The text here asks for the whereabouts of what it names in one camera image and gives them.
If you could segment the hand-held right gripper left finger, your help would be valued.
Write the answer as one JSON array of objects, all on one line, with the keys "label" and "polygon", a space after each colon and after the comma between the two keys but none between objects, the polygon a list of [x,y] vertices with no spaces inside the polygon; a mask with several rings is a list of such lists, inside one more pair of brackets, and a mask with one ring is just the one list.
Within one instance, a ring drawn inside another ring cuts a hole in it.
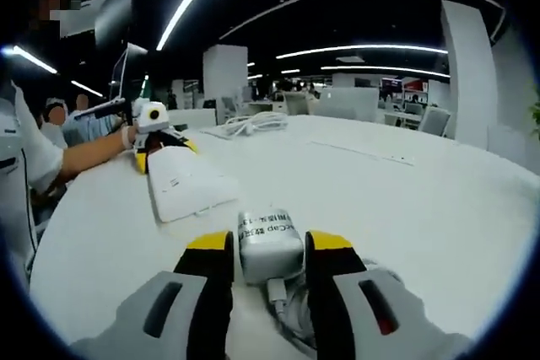
[{"label": "hand-held right gripper left finger", "polygon": [[70,348],[81,359],[225,359],[233,281],[233,233],[199,236],[173,271],[119,305],[111,326]]}]

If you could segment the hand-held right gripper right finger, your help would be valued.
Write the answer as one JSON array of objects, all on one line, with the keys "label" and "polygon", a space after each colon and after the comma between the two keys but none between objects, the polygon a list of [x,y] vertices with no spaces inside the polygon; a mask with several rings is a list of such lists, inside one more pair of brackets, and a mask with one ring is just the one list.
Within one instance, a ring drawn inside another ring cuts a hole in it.
[{"label": "hand-held right gripper right finger", "polygon": [[428,320],[423,301],[344,237],[305,235],[308,307],[320,359],[467,359],[469,338]]}]

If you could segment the person's left hand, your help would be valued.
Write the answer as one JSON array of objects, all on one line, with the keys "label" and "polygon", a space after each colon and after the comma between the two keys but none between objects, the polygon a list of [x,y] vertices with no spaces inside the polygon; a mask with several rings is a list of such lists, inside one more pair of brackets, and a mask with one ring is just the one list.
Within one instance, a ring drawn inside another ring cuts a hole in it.
[{"label": "person's left hand", "polygon": [[125,150],[131,149],[138,135],[137,125],[124,125],[120,129],[121,142]]}]

